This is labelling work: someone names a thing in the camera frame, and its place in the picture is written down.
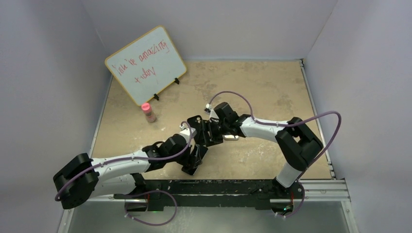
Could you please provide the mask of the pink capped bottle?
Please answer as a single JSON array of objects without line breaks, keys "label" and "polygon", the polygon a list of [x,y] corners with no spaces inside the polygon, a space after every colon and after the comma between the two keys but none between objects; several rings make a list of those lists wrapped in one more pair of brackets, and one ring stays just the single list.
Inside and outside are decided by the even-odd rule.
[{"label": "pink capped bottle", "polygon": [[143,103],[141,109],[145,114],[145,118],[149,123],[153,123],[157,120],[156,115],[153,112],[152,106],[149,103]]}]

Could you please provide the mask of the whiteboard with red writing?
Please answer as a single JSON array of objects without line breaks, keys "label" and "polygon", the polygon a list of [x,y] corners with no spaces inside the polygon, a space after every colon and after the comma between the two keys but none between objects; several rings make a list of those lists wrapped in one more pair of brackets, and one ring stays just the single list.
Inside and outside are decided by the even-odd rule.
[{"label": "whiteboard with red writing", "polygon": [[141,106],[157,98],[187,71],[164,26],[157,26],[105,60],[105,66],[132,101]]}]

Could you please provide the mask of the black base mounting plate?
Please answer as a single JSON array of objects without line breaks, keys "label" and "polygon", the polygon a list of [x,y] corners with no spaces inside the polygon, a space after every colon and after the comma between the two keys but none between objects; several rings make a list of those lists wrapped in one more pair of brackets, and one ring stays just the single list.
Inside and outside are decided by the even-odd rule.
[{"label": "black base mounting plate", "polygon": [[[115,199],[127,199],[127,195],[141,194],[152,190],[170,193],[179,207],[251,207],[256,210],[290,212],[292,202],[303,197],[302,184],[295,182],[284,188],[271,179],[252,180],[145,180],[138,183],[128,194],[115,192]],[[160,209],[173,207],[167,195],[149,195],[149,204],[160,204]]]}]

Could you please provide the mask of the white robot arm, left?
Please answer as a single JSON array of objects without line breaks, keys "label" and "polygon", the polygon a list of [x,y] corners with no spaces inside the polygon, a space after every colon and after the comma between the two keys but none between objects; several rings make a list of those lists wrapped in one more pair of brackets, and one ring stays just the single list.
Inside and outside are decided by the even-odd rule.
[{"label": "white robot arm, left", "polygon": [[142,173],[176,162],[192,175],[207,152],[209,142],[186,129],[165,141],[157,141],[142,149],[110,158],[91,158],[87,153],[76,155],[54,176],[55,201],[64,209],[80,206],[89,198],[124,194],[134,199],[143,196]]}]

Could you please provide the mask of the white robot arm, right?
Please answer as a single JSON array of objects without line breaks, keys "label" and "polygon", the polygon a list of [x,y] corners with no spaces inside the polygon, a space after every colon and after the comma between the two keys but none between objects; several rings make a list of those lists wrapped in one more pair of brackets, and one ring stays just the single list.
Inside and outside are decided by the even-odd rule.
[{"label": "white robot arm, right", "polygon": [[277,143],[286,159],[273,184],[273,192],[280,198],[291,193],[292,184],[324,148],[321,140],[298,117],[277,123],[253,118],[250,114],[238,115],[227,102],[210,110],[208,119],[197,115],[187,122],[196,131],[195,143],[206,147],[221,144],[226,135]]}]

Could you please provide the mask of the clear phone case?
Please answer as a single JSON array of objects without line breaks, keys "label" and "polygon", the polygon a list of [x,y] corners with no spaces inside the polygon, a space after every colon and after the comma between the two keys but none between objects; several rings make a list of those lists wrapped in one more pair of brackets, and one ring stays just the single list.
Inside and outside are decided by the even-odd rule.
[{"label": "clear phone case", "polygon": [[239,136],[233,134],[224,134],[223,139],[226,141],[237,141],[239,140]]}]

